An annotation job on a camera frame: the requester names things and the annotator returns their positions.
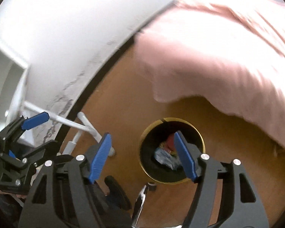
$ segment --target silver screw head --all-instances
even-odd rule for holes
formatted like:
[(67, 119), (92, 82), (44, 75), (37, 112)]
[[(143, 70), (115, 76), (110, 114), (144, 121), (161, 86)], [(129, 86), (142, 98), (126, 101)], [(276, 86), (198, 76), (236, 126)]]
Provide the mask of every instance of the silver screw head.
[(53, 161), (48, 160), (44, 163), (45, 166), (51, 166), (53, 164)]
[(208, 160), (210, 158), (210, 156), (208, 154), (202, 154), (201, 158), (204, 160)]
[(77, 160), (77, 161), (82, 161), (82, 160), (84, 160), (84, 155), (82, 155), (82, 154), (77, 155), (77, 156), (76, 156), (76, 160)]
[(233, 163), (234, 163), (235, 165), (240, 165), (240, 164), (241, 164), (241, 161), (240, 161), (239, 159), (234, 159), (234, 160), (233, 160)]
[(20, 185), (21, 185), (20, 179), (17, 179), (17, 180), (16, 180), (16, 185), (17, 185), (17, 186), (20, 186)]

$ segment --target black mechanical bracket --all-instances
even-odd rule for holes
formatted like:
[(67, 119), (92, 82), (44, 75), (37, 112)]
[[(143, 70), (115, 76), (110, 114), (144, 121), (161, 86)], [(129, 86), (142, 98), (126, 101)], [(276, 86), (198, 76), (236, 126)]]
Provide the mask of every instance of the black mechanical bracket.
[(87, 186), (99, 177), (110, 148), (111, 136), (105, 134), (84, 155), (46, 161), (26, 198), (18, 228), (104, 228)]
[(27, 195), (36, 167), (54, 158), (60, 146), (49, 141), (26, 155), (14, 155), (12, 150), (20, 146), (17, 140), (29, 129), (49, 120), (46, 112), (31, 118), (19, 117), (0, 132), (0, 190), (7, 193)]
[[(187, 177), (198, 183), (183, 228), (269, 228), (264, 206), (241, 161), (221, 163), (187, 143), (180, 131), (174, 144)], [(218, 220), (209, 226), (217, 179), (223, 179)]]

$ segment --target wooden cabinet floor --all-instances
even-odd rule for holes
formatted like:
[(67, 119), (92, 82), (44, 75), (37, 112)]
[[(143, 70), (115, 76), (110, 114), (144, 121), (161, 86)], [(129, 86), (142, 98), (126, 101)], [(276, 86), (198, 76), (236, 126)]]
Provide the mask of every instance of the wooden cabinet floor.
[[(274, 145), (257, 126), (241, 118), (227, 116), (206, 99), (192, 97), (163, 104), (153, 99), (151, 83), (137, 74), (133, 48), (130, 48), (98, 85), (83, 108), (93, 126), (112, 135), (116, 155), (108, 158), (99, 184), (107, 191), (103, 179), (114, 176), (134, 204), (138, 192), (150, 181), (139, 164), (139, 140), (145, 128), (157, 119), (176, 117), (190, 122), (201, 133), (206, 152), (217, 160), (231, 162), (238, 158), (253, 180), (271, 225), (285, 209), (285, 154), (274, 156)], [(72, 140), (71, 129), (64, 141)], [(84, 153), (95, 144), (84, 133), (73, 155)], [(211, 223), (219, 210), (221, 181)], [(140, 227), (167, 227), (184, 220), (192, 202), (196, 185), (159, 185), (147, 195), (139, 219)]]

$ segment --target pink towel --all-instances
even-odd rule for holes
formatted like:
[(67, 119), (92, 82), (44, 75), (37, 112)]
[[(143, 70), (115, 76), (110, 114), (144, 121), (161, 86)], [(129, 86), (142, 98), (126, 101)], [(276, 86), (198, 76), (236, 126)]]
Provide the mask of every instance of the pink towel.
[(136, 36), (137, 69), (154, 98), (201, 95), (285, 147), (285, 5), (177, 0)]

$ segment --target circular hole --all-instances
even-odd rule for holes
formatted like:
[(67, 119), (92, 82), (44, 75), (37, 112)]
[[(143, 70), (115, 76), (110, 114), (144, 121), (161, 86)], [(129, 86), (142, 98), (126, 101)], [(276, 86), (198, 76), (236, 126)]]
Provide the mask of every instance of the circular hole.
[(201, 152), (205, 152), (204, 141), (200, 133), (190, 123), (174, 118), (155, 121), (142, 135), (139, 158), (143, 170), (153, 180), (164, 184), (177, 184), (186, 180), (182, 167), (172, 170), (160, 164), (154, 158), (154, 151), (170, 134), (181, 131), (188, 143), (195, 144)]

